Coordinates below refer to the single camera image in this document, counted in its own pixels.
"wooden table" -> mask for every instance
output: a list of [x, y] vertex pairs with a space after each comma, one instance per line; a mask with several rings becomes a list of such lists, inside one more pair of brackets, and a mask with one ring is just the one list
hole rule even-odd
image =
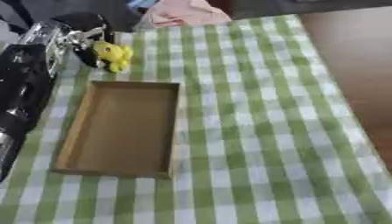
[[392, 171], [392, 7], [301, 18], [353, 112]]

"floor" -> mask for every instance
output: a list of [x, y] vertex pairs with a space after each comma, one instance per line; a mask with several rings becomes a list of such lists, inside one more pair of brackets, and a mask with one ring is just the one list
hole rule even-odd
[[[117, 31], [129, 32], [139, 16], [128, 9], [127, 0], [22, 0], [36, 20], [45, 20], [73, 11], [98, 12], [108, 18]], [[295, 0], [208, 0], [227, 4], [232, 17], [254, 18], [281, 14], [302, 14], [315, 11], [337, 11], [392, 5], [392, 0], [322, 0], [313, 3], [296, 3]], [[7, 18], [17, 24], [17, 16], [5, 12]]]

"green stripe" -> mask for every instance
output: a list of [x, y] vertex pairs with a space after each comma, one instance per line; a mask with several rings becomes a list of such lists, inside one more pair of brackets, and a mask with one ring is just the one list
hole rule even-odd
[[[261, 49], [268, 48], [269, 52], [276, 52], [268, 36], [259, 38], [258, 40]], [[325, 222], [336, 221], [338, 223], [346, 223], [345, 216], [339, 210], [338, 202], [333, 197], [332, 185], [324, 169], [322, 159], [313, 148], [314, 146], [309, 136], [305, 134], [307, 133], [305, 120], [302, 118], [297, 102], [289, 90], [289, 83], [284, 76], [282, 65], [279, 65], [276, 55], [271, 54], [270, 57], [274, 59], [266, 60], [266, 65], [271, 72], [273, 71], [274, 75], [272, 75], [272, 78], [275, 86], [277, 86], [276, 93], [279, 97], [280, 104], [292, 106], [290, 110], [284, 109], [283, 112], [287, 117], [297, 154], [306, 169], [313, 193], [316, 196], [315, 200], [318, 202], [319, 210], [323, 214]]]
[[144, 71], [144, 32], [136, 32], [133, 34], [131, 49], [133, 51], [132, 59], [130, 60], [131, 69], [129, 79], [132, 81], [141, 81], [143, 79]]
[[237, 218], [240, 223], [256, 223], [257, 215], [252, 188], [248, 184], [248, 169], [244, 150], [241, 144], [241, 135], [235, 120], [235, 104], [231, 99], [230, 85], [228, 83], [227, 70], [222, 60], [221, 46], [215, 26], [206, 26], [206, 42], [208, 44], [209, 58], [213, 61], [211, 72], [214, 80], [216, 101], [218, 104], [221, 123], [230, 123], [229, 127], [221, 128], [224, 140], [227, 166], [231, 179], [231, 190], [234, 197]]
[[[88, 76], [88, 71], [85, 71], [83, 65], [80, 65], [80, 69], [78, 73], [75, 75], [74, 80], [74, 89], [69, 102], [67, 104], [67, 112], [66, 117], [61, 125], [61, 133], [59, 136], [59, 143], [56, 145], [57, 148], [61, 147], [64, 139], [67, 136], [67, 130], [73, 120], [74, 113], [76, 112], [75, 105], [79, 105], [79, 98], [81, 98], [81, 92], [85, 89], [85, 85], [82, 83], [85, 82], [86, 77]], [[57, 152], [59, 149], [56, 149], [56, 152], [53, 154], [54, 157], [57, 157]], [[38, 204], [35, 221], [36, 222], [45, 222], [54, 220], [54, 216], [56, 214], [57, 205], [59, 204], [58, 199], [61, 191], [61, 185], [63, 183], [64, 175], [58, 173], [48, 172], [44, 183], [44, 191], [41, 197], [41, 201]]]
[[350, 144], [346, 133], [344, 133], [339, 120], [334, 117], [333, 112], [328, 104], [326, 96], [322, 93], [319, 83], [312, 75], [310, 68], [311, 62], [302, 54], [301, 46], [295, 39], [290, 27], [286, 24], [283, 18], [276, 18], [276, 27], [279, 33], [286, 37], [286, 45], [290, 49], [292, 56], [291, 60], [298, 67], [301, 81], [304, 83], [311, 81], [317, 85], [307, 90], [310, 94], [313, 105], [318, 105], [316, 111], [320, 117], [330, 117], [331, 119], [321, 119], [321, 123], [327, 132], [327, 135], [332, 140], [334, 148], [337, 150], [340, 160], [342, 161], [343, 171], [346, 174], [348, 183], [356, 194], [363, 211], [373, 223], [391, 223], [392, 218], [385, 210], [381, 202], [376, 197], [374, 190], [368, 183], [366, 175], [362, 172], [358, 161], [355, 158], [353, 146]]
[[[157, 80], [171, 81], [169, 30], [157, 30]], [[174, 223], [173, 183], [157, 179], [155, 184], [155, 222]]]
[[[137, 59], [139, 59], [139, 54], [141, 49], [141, 35], [134, 34], [131, 43], [123, 43], [124, 45], [129, 44], [132, 51], [134, 51], [134, 56], [131, 59], [132, 68], [130, 69], [129, 78], [140, 76], [137, 69], [134, 69], [137, 65]], [[133, 223], [133, 211], [135, 206], [135, 180], [133, 178], [119, 178], [117, 182], [117, 190], [115, 196], [115, 219], [114, 223]]]
[[198, 82], [192, 29], [181, 27], [181, 35], [196, 222], [214, 223], [214, 202], [209, 174], [206, 132], [199, 119], [203, 116], [203, 104], [200, 96], [201, 86]]
[[[83, 66], [84, 71], [80, 72], [80, 74], [89, 74], [90, 68], [87, 66]], [[85, 79], [81, 80], [78, 84], [81, 88], [76, 88], [73, 92], [73, 98], [77, 101], [74, 106], [77, 109], [80, 105], [81, 98], [83, 92], [86, 89], [86, 86], [89, 83], [89, 78], [86, 76]], [[76, 203], [75, 214], [73, 216], [75, 223], [91, 223], [93, 221], [93, 217], [95, 216], [95, 207], [96, 207], [96, 196], [98, 190], [98, 183], [100, 181], [100, 177], [93, 176], [82, 176], [80, 181], [80, 189], [78, 194], [78, 199]]]
[[[262, 27], [259, 20], [251, 20], [251, 25], [254, 32]], [[231, 33], [232, 39], [235, 38], [235, 35], [241, 35], [241, 33]], [[260, 91], [261, 86], [257, 78], [254, 75], [249, 75], [249, 72], [247, 72], [251, 71], [253, 67], [249, 63], [249, 56], [245, 49], [243, 41], [234, 43], [234, 51], [237, 57], [248, 57], [248, 59], [242, 59], [242, 63], [239, 63], [238, 66], [247, 92], [249, 109], [256, 124], [255, 133], [259, 136], [259, 143], [262, 146], [261, 153], [264, 157], [270, 187], [276, 198], [277, 211], [281, 221], [300, 221], [290, 181], [284, 170], [284, 163], [277, 147], [277, 141], [273, 137], [275, 135], [273, 125], [264, 113], [266, 110], [263, 105], [263, 93]], [[270, 56], [273, 54], [272, 49], [265, 48], [263, 45], [261, 45], [260, 51], [264, 58], [265, 55]]]
[[28, 178], [31, 174], [34, 159], [41, 145], [43, 128], [49, 119], [48, 116], [50, 114], [50, 109], [52, 108], [55, 100], [54, 96], [57, 94], [59, 87], [60, 85], [56, 83], [52, 91], [52, 97], [41, 115], [38, 126], [34, 131], [28, 134], [24, 147], [21, 149], [17, 162], [14, 164], [12, 175], [9, 176], [10, 179], [7, 185], [7, 193], [3, 199], [3, 204], [0, 206], [0, 216], [4, 223], [13, 223], [16, 218], [19, 199], [23, 194]]

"white square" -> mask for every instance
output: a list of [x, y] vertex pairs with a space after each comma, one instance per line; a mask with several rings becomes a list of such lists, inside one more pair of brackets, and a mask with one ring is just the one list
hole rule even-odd
[[237, 58], [233, 55], [233, 54], [226, 54], [223, 55], [223, 61], [225, 63], [225, 65], [233, 65], [237, 63]]
[[45, 171], [49, 168], [49, 164], [52, 161], [52, 155], [37, 155], [34, 158], [34, 164], [32, 169], [34, 171]]
[[375, 194], [379, 198], [380, 202], [387, 208], [387, 210], [392, 210], [392, 189], [385, 191], [375, 191]]
[[257, 137], [241, 137], [242, 149], [246, 152], [260, 151], [260, 141]]
[[230, 187], [230, 175], [226, 170], [214, 171], [211, 170], [211, 184], [213, 187]]
[[204, 38], [205, 37], [204, 27], [194, 26], [192, 28], [192, 34], [194, 38]]
[[219, 205], [214, 207], [215, 220], [217, 224], [236, 224], [238, 223], [235, 206]]
[[250, 166], [248, 168], [248, 175], [249, 182], [253, 185], [269, 183], [267, 171], [263, 166]]
[[261, 223], [279, 221], [277, 203], [274, 200], [257, 201], [255, 203], [255, 210], [257, 211], [257, 217]]
[[287, 164], [284, 166], [284, 169], [286, 170], [287, 177], [290, 180], [300, 180], [308, 178], [306, 169], [302, 164]]
[[174, 41], [172, 41], [170, 45], [170, 52], [171, 53], [182, 53], [182, 45], [180, 43], [175, 44]]
[[240, 74], [240, 72], [238, 72], [238, 68], [236, 65], [235, 65], [235, 69], [233, 69], [232, 71], [227, 70], [226, 77], [227, 77], [228, 83], [241, 83], [242, 82], [241, 74]]
[[303, 86], [290, 85], [289, 89], [290, 89], [291, 94], [293, 96], [307, 96], [308, 95], [308, 93], [306, 92], [306, 89]]
[[285, 65], [283, 67], [283, 74], [286, 77], [298, 77], [298, 67]]
[[176, 144], [175, 146], [174, 156], [179, 159], [188, 159], [191, 157], [190, 147], [188, 143]]
[[155, 192], [155, 180], [153, 178], [137, 178], [136, 194], [153, 194]]
[[277, 91], [274, 87], [262, 87], [262, 98], [265, 101], [274, 101], [277, 99]]
[[268, 109], [267, 117], [272, 123], [280, 123], [286, 121], [286, 115], [281, 109]]
[[252, 115], [249, 113], [235, 113], [235, 119], [241, 125], [253, 125]]
[[361, 130], [358, 127], [354, 128], [343, 128], [346, 135], [348, 136], [348, 140], [351, 144], [365, 144], [367, 139], [362, 134]]
[[255, 76], [257, 79], [260, 80], [260, 78], [266, 78], [266, 77], [270, 77], [270, 71], [268, 69], [266, 69], [265, 67], [258, 67], [255, 68]]
[[301, 219], [305, 220], [321, 216], [319, 206], [314, 198], [296, 199], [296, 204]]
[[338, 89], [332, 83], [326, 82], [326, 83], [320, 83], [319, 85], [320, 85], [321, 91], [325, 95], [336, 95], [338, 93]]
[[94, 219], [93, 219], [94, 224], [107, 224], [113, 222], [114, 222], [113, 215], [100, 216], [99, 211], [95, 211]]
[[328, 135], [324, 131], [319, 132], [310, 132], [309, 138], [314, 146], [328, 146], [332, 145], [331, 140], [329, 139]]
[[183, 67], [184, 60], [183, 59], [171, 59], [170, 65], [171, 65], [171, 67]]
[[336, 200], [343, 214], [363, 214], [361, 206], [353, 194], [336, 195]]
[[153, 224], [154, 212], [135, 212], [133, 216], [133, 223]]
[[193, 188], [192, 174], [189, 171], [183, 172], [181, 169], [190, 171], [191, 165], [189, 163], [183, 163], [179, 167], [180, 172], [173, 176], [173, 188], [176, 192], [191, 191]]
[[188, 120], [184, 118], [178, 118], [176, 121], [176, 131], [185, 132], [188, 131]]
[[41, 194], [44, 191], [42, 186], [27, 186], [20, 199], [21, 205], [35, 205], [39, 203]]
[[341, 167], [340, 161], [337, 158], [326, 159], [323, 161], [326, 174], [330, 178], [344, 177], [344, 172]]
[[219, 41], [219, 46], [220, 46], [220, 49], [230, 49], [230, 48], [233, 48], [233, 44], [228, 39], [224, 39], [224, 40], [221, 39]]
[[175, 209], [174, 210], [175, 224], [196, 224], [196, 217], [193, 209]]
[[67, 107], [53, 107], [51, 114], [49, 115], [51, 118], [62, 118], [65, 117], [67, 113]]
[[247, 102], [248, 102], [248, 97], [247, 97], [247, 94], [245, 93], [245, 91], [243, 90], [243, 91], [237, 91], [237, 90], [231, 90], [231, 98], [232, 98], [232, 101], [234, 102], [234, 103], [240, 103], [240, 104], [247, 104]]
[[374, 156], [359, 157], [358, 163], [365, 174], [383, 173], [381, 162]]
[[196, 63], [198, 65], [198, 67], [210, 67], [211, 66], [209, 58], [199, 57], [199, 58], [197, 58]]
[[316, 120], [318, 115], [314, 107], [299, 107], [299, 112], [305, 120]]
[[292, 135], [275, 135], [277, 146], [279, 150], [294, 150], [296, 146], [294, 145], [294, 140]]
[[61, 193], [59, 195], [60, 201], [76, 201], [79, 195], [80, 183], [63, 183], [61, 186]]
[[196, 42], [196, 43], [194, 43], [194, 48], [195, 48], [196, 52], [205, 51], [205, 50], [207, 50], [207, 44], [206, 44], [206, 42]]
[[117, 178], [101, 177], [98, 184], [97, 198], [112, 199], [116, 197]]
[[54, 220], [53, 224], [74, 224], [75, 220], [68, 219], [68, 220]]
[[201, 102], [203, 103], [203, 107], [210, 107], [216, 104], [216, 95], [214, 93], [214, 88], [207, 90], [207, 87], [204, 87], [204, 94], [201, 95]]
[[222, 140], [215, 140], [207, 143], [207, 152], [210, 157], [219, 157], [225, 155], [225, 144]]
[[221, 118], [218, 115], [204, 116], [203, 122], [206, 129], [218, 129], [221, 127]]
[[348, 106], [344, 104], [334, 104], [331, 106], [331, 110], [333, 114], [337, 117], [346, 117], [346, 116], [351, 116], [351, 112], [348, 109]]
[[61, 85], [59, 87], [57, 96], [69, 96], [71, 95], [71, 93], [74, 90], [74, 86], [65, 86], [65, 85]]
[[59, 139], [60, 129], [44, 129], [42, 142], [43, 143], [54, 143]]

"table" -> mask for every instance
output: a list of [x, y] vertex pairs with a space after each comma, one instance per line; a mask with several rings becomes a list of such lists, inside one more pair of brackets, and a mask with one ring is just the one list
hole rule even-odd
[[392, 7], [301, 16], [305, 29], [392, 171]]
[[[70, 54], [0, 187], [4, 223], [390, 223], [392, 183], [294, 16], [121, 34], [129, 70]], [[172, 181], [49, 172], [90, 80], [174, 81]]]

